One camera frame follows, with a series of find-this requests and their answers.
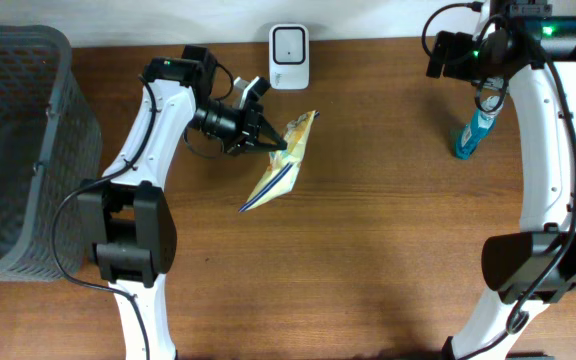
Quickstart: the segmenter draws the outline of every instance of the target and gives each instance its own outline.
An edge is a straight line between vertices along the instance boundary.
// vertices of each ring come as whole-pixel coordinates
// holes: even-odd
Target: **brown surface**
[[[243,78],[267,71],[264,44],[211,49]],[[181,50],[75,50],[74,73],[102,124],[102,166],[139,106],[136,74],[153,56]],[[321,111],[291,194],[238,214],[266,156],[207,161],[179,148],[166,188],[179,233],[166,292],[181,354],[437,350],[484,288],[485,239],[518,229],[521,157],[510,102],[462,162],[451,137],[474,111],[474,90],[424,77],[418,39],[315,42],[311,53],[307,90],[264,98],[278,128]],[[79,276],[98,279],[90,265]],[[0,359],[120,359],[123,346],[111,296],[63,281],[0,284]],[[576,293],[536,320],[514,350],[576,359]]]

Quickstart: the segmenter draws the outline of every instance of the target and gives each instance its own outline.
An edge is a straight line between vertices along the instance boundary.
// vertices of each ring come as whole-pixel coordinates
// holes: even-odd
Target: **gray bin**
[[[52,281],[51,218],[97,175],[101,133],[75,81],[70,44],[45,26],[0,26],[0,281]],[[64,267],[83,258],[76,204],[60,219]]]

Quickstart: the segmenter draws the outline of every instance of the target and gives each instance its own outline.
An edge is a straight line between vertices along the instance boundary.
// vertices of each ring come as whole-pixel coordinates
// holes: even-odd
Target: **white wall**
[[[314,40],[419,36],[442,5],[464,0],[0,0],[0,24],[44,24],[75,47],[265,41],[270,24],[305,24]],[[576,0],[551,0],[576,15]],[[477,14],[451,10],[439,29],[472,32]]]

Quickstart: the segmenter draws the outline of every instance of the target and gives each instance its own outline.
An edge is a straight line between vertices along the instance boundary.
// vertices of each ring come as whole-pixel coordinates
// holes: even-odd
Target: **wooden tabletop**
[[[102,126],[102,168],[139,107],[136,75],[152,57],[182,48],[74,51],[74,74]],[[267,75],[266,44],[210,48],[236,76]],[[177,149],[166,198],[179,245],[166,297],[184,357],[436,351],[484,289],[484,241],[518,231],[522,167],[511,101],[475,155],[460,161],[453,141],[474,112],[474,89],[426,78],[419,39],[314,42],[311,57],[308,89],[263,99],[278,130],[321,112],[290,194],[239,214],[267,156],[210,161]],[[219,75],[215,94],[226,89]],[[78,276],[99,281],[92,265]],[[576,292],[513,350],[576,359]],[[0,359],[123,356],[110,295],[65,281],[0,283]]]

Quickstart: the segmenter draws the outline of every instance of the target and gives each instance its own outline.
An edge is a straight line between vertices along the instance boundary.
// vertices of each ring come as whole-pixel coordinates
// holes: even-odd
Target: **wood surface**
[[[266,44],[210,46],[235,75],[267,72]],[[136,75],[182,46],[74,50],[102,126],[104,168],[139,106]],[[453,139],[474,89],[426,78],[419,39],[311,44],[304,91],[269,91],[277,129],[317,109],[294,190],[237,213],[266,155],[210,161],[179,146],[166,197],[179,245],[166,297],[186,358],[323,359],[436,351],[483,289],[481,248],[518,231],[522,168],[511,101],[469,161]],[[219,75],[215,94],[226,90]],[[197,146],[211,146],[191,136]],[[98,281],[88,264],[79,277]],[[576,359],[576,292],[514,347]],[[56,283],[0,283],[0,359],[121,359],[115,300]]]

